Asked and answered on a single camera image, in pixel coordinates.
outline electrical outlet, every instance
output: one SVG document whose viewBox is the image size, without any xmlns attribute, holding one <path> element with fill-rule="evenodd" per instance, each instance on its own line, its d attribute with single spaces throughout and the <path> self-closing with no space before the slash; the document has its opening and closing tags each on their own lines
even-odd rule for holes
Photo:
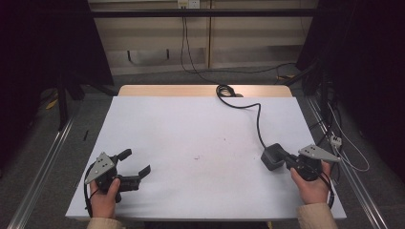
<svg viewBox="0 0 405 229">
<path fill-rule="evenodd" d="M 189 0 L 178 0 L 179 9 L 188 9 L 188 1 Z"/>
<path fill-rule="evenodd" d="M 189 9 L 199 9 L 200 8 L 200 0 L 189 0 L 188 1 L 188 8 Z"/>
</svg>

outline cabinet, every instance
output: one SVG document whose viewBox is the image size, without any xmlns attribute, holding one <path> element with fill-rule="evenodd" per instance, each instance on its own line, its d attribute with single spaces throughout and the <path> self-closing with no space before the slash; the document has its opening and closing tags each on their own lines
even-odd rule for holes
<svg viewBox="0 0 405 229">
<path fill-rule="evenodd" d="M 91 10 L 170 10 L 178 7 L 177 1 L 173 0 L 89 0 L 89 4 Z M 311 9 L 316 5 L 316 0 L 201 1 L 201 9 Z M 96 18 L 95 21 L 106 52 L 181 49 L 181 18 Z M 310 21 L 310 17 L 189 17 L 189 45 L 191 49 L 203 50 L 205 68 L 295 62 Z"/>
</svg>

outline aluminum rail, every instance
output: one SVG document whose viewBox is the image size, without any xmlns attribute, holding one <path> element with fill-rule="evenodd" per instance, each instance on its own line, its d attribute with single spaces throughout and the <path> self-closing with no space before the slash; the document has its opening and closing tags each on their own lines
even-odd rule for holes
<svg viewBox="0 0 405 229">
<path fill-rule="evenodd" d="M 327 132 L 327 127 L 321 121 L 323 118 L 318 113 L 320 111 L 318 103 L 314 99 L 310 99 L 307 97 L 307 102 L 312 109 L 313 115 L 316 117 L 316 120 L 319 121 L 319 126 L 322 132 L 325 134 Z M 333 149 L 333 152 L 337 154 L 338 152 L 336 149 Z M 347 158 L 346 153 L 342 150 L 340 153 L 343 157 Z M 364 212 L 366 213 L 367 217 L 369 218 L 370 223 L 372 224 L 373 228 L 381 229 L 381 228 L 388 228 L 385 219 L 383 218 L 378 206 L 374 202 L 373 198 L 370 196 L 369 192 L 367 191 L 366 187 L 364 186 L 363 182 L 361 181 L 360 177 L 357 175 L 355 170 L 348 165 L 345 161 L 342 160 L 341 168 L 345 173 L 351 187 L 357 196 L 361 206 L 363 207 Z"/>
<path fill-rule="evenodd" d="M 75 104 L 73 108 L 73 113 L 68 123 L 62 129 L 62 131 L 58 132 L 51 149 L 48 151 L 44 162 L 41 165 L 38 173 L 36 174 L 35 179 L 33 180 L 28 192 L 24 196 L 23 200 L 21 201 L 20 205 L 18 206 L 14 216 L 11 219 L 11 222 L 8 229 L 23 229 L 28 219 L 30 218 L 31 212 L 35 206 L 35 203 L 38 201 L 39 196 L 41 195 L 42 189 L 45 186 L 45 182 L 51 172 L 51 169 L 57 160 L 57 156 L 62 149 L 63 143 L 65 142 L 69 131 L 72 128 L 73 122 L 77 113 L 80 108 L 80 104 Z"/>
</svg>

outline metal frame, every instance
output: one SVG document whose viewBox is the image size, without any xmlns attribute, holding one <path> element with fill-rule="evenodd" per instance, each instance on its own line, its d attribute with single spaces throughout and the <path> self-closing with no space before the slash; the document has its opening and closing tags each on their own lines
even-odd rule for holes
<svg viewBox="0 0 405 229">
<path fill-rule="evenodd" d="M 40 10 L 40 14 L 52 17 L 312 17 L 332 16 L 340 14 L 341 10 L 319 9 L 197 9 L 197 10 Z"/>
<path fill-rule="evenodd" d="M 316 120 L 319 121 L 319 127 L 321 128 L 322 132 L 325 134 L 327 132 L 327 127 L 321 121 L 323 120 L 322 116 L 319 114 L 320 107 L 319 104 L 316 102 L 314 98 L 307 97 L 307 102 L 309 104 L 310 109 L 313 112 Z M 342 156 L 347 158 L 346 153 L 342 151 L 340 153 Z M 373 228 L 381 229 L 381 228 L 388 228 L 385 219 L 383 218 L 378 206 L 374 202 L 372 196 L 370 196 L 369 192 L 367 191 L 366 187 L 364 186 L 363 182 L 361 181 L 360 177 L 357 175 L 355 170 L 348 165 L 345 161 L 340 163 L 345 176 L 347 177 L 351 187 L 360 202 L 360 205 L 363 207 L 364 212 L 366 213 L 367 217 L 369 218 L 370 223 L 372 224 Z"/>
</svg>

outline power cord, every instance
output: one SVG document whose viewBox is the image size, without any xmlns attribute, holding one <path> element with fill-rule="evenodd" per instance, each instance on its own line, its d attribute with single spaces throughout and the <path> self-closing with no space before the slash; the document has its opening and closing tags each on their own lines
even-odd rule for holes
<svg viewBox="0 0 405 229">
<path fill-rule="evenodd" d="M 88 168 L 87 171 L 86 171 L 86 175 L 85 175 L 84 177 L 87 177 L 87 176 L 90 174 L 90 171 L 92 170 L 92 168 L 93 168 L 94 166 L 95 166 L 94 163 L 89 166 L 89 168 Z M 92 202 L 90 202 L 90 199 L 91 199 L 92 196 L 96 193 L 96 191 L 93 192 L 93 193 L 90 195 L 90 197 L 89 197 L 89 195 L 87 194 L 87 185 L 86 185 L 86 183 L 84 182 L 84 201 L 85 201 L 85 203 L 86 203 L 86 210 L 87 210 L 87 212 L 89 213 L 90 218 L 93 217 Z"/>
<path fill-rule="evenodd" d="M 90 199 L 92 199 L 92 197 L 98 192 L 98 189 L 96 189 L 94 192 L 92 192 L 92 194 L 90 195 Z"/>
<path fill-rule="evenodd" d="M 302 0 L 300 0 L 300 9 L 302 8 Z M 307 37 L 307 32 L 304 29 L 304 24 L 303 24 L 303 17 L 300 17 L 300 21 L 301 21 L 301 29 L 303 30 L 303 34 L 305 37 Z"/>
<path fill-rule="evenodd" d="M 187 70 L 184 67 L 184 64 L 183 64 L 182 55 L 183 55 L 183 50 L 184 50 L 184 41 L 187 44 L 188 57 L 190 59 L 191 67 L 193 68 L 192 71 Z M 181 67 L 183 68 L 183 70 L 185 72 L 187 72 L 187 73 L 196 73 L 199 76 L 199 78 L 201 78 L 201 79 L 203 79 L 203 80 L 205 80 L 207 82 L 217 84 L 217 85 L 221 85 L 221 83 L 218 83 L 218 82 L 216 82 L 214 80 L 210 80 L 210 79 L 207 79 L 207 78 L 203 77 L 201 75 L 201 73 L 265 73 L 265 72 L 276 70 L 277 78 L 276 78 L 276 82 L 274 83 L 274 85 L 276 85 L 278 83 L 278 81 L 279 81 L 279 78 L 282 77 L 282 76 L 279 75 L 279 68 L 281 68 L 283 66 L 287 66 L 287 65 L 295 65 L 295 63 L 285 63 L 285 64 L 280 64 L 280 65 L 278 65 L 276 67 L 272 67 L 272 68 L 268 68 L 268 69 L 264 69 L 264 70 L 259 70 L 259 71 L 250 71 L 250 72 L 230 71 L 230 70 L 203 70 L 203 71 L 197 71 L 197 69 L 194 66 L 194 62 L 193 62 L 193 59 L 191 57 L 191 52 L 190 52 L 190 44 L 189 44 L 189 41 L 188 41 L 187 18 L 185 18 L 185 17 L 182 18 Z"/>
<path fill-rule="evenodd" d="M 259 109 L 257 111 L 257 118 L 256 118 L 257 135 L 259 137 L 259 140 L 260 140 L 260 143 L 262 144 L 262 146 L 264 148 L 266 148 L 266 145 L 262 140 L 262 135 L 260 134 L 260 124 L 259 124 L 260 112 L 262 110 L 262 104 L 254 103 L 254 104 L 247 105 L 247 106 L 235 106 L 235 105 L 229 104 L 223 100 L 223 97 L 236 97 L 235 91 L 233 90 L 232 87 L 230 87 L 228 85 L 218 85 L 216 91 L 217 91 L 217 97 L 223 102 L 223 104 L 225 104 L 228 107 L 235 108 L 235 109 L 247 109 L 247 108 L 251 108 L 251 107 L 255 107 L 255 106 L 259 107 Z"/>
<path fill-rule="evenodd" d="M 330 200 L 328 202 L 328 206 L 331 208 L 334 203 L 334 192 L 333 192 L 333 189 L 331 188 L 330 178 L 328 177 L 328 175 L 325 174 L 324 172 L 322 172 L 322 175 L 318 175 L 318 176 L 322 179 L 322 181 L 324 181 L 324 183 L 327 185 L 327 187 L 330 191 Z"/>
</svg>

